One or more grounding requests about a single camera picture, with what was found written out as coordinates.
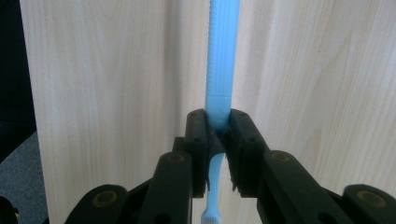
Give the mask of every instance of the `screw head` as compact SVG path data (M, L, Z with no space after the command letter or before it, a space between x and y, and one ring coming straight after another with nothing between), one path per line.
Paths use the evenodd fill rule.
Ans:
M370 204L371 206L374 207L385 207L387 205L387 202L385 201L384 198L382 198L381 196L379 196L376 193L373 193L371 191L362 189L358 191L358 198L365 202Z
M107 207L117 200L117 193L114 190L102 191L93 198L92 203L96 207Z
M289 157L281 152L275 152L271 155L271 158L273 160L276 161L280 161L280 162L288 162L289 161Z
M184 161L184 157L180 154L171 154L168 156L170 162L181 162Z

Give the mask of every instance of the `light wood surface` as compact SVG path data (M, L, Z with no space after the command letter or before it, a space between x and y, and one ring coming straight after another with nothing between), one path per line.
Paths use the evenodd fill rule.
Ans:
M131 189L205 99L209 1L21 0L51 223ZM396 196L396 2L241 1L233 108L324 187ZM260 223L223 164L223 223ZM199 223L204 200L194 200Z

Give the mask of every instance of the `black clamp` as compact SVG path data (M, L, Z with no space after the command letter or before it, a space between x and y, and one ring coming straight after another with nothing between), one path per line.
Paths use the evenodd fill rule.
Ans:
M224 136L203 109L192 111L185 137L175 138L150 180L129 192L91 190L66 223L191 223L191 199L204 196L210 159L224 151L233 189L258 199L263 223L396 223L396 200L386 192L354 185L339 196L322 188L292 155L270 150L249 115L234 109Z

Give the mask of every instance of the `blue plastic strip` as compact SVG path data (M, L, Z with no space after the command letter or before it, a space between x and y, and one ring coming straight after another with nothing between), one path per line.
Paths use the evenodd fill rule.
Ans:
M211 0L205 110L217 133L228 127L233 93L233 65L239 0Z
M239 0L211 0L207 53L205 111L216 133L227 131L233 94L233 66L238 30ZM224 153L209 165L210 191L202 224L221 223L218 211L219 175Z

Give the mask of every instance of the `wood grain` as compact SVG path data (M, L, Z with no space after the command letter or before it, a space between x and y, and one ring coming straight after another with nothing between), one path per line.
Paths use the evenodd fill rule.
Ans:
M21 0L49 218L131 189L204 106L209 1ZM241 1L233 107L324 187L396 197L396 2ZM260 223L223 164L223 223ZM199 223L204 200L194 200Z

